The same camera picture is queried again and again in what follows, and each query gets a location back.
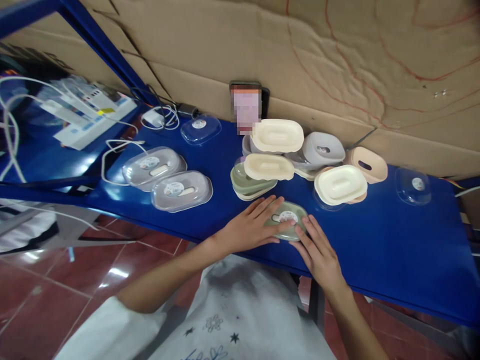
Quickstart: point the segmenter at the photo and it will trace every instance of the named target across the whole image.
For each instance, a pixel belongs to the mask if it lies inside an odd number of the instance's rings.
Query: sage green container
[[[245,173],[244,163],[237,162],[230,171],[231,184],[237,194],[252,195],[262,190],[271,189],[277,184],[277,180],[255,180]]]
[[[306,232],[304,222],[302,221],[303,217],[307,216],[305,209],[293,202],[284,201],[282,205],[275,211],[275,214],[272,215],[270,219],[265,222],[265,225],[278,225],[284,221],[294,219],[298,226]],[[295,226],[290,227],[288,230],[281,232],[274,237],[286,241],[299,241],[299,237],[295,232]]]

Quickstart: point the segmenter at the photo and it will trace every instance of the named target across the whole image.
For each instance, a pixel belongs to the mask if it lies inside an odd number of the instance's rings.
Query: person's left hand
[[[250,250],[268,243],[279,243],[273,237],[296,224],[295,220],[285,221],[278,225],[265,226],[265,222],[275,214],[278,207],[284,202],[280,196],[275,200],[275,195],[254,201],[240,214],[210,239],[215,243],[215,248],[225,257],[232,253]]]

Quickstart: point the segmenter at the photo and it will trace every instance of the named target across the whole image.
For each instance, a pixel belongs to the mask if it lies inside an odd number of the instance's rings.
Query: cardboard sheet
[[[270,89],[270,117],[334,134],[345,146],[378,128],[363,146],[391,164],[435,176],[480,174],[477,2],[84,4],[161,95],[160,82],[174,100],[229,119],[228,83],[257,80]],[[2,40],[9,41],[55,54],[90,80],[123,86],[58,15]]]

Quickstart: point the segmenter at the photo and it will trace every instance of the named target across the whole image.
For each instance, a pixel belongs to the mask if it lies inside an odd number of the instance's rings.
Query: blurred phone screen
[[[259,83],[230,85],[231,119],[236,122],[237,132],[247,135],[262,115],[262,86]]]

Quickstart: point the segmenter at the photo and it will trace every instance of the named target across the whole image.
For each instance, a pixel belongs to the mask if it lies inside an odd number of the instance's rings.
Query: hand
[[[329,300],[339,299],[345,291],[350,291],[340,269],[337,253],[330,245],[327,236],[313,215],[303,219],[311,239],[300,226],[295,227],[295,232],[300,241],[291,242],[305,261],[316,282],[323,288]]]
[[[266,200],[263,197],[256,200],[210,238],[222,257],[250,250],[260,245],[278,244],[280,242],[273,235],[291,228],[295,225],[295,220],[265,226],[265,222],[275,214],[275,211],[285,200],[282,196],[276,200],[275,198],[275,195],[272,195]]]

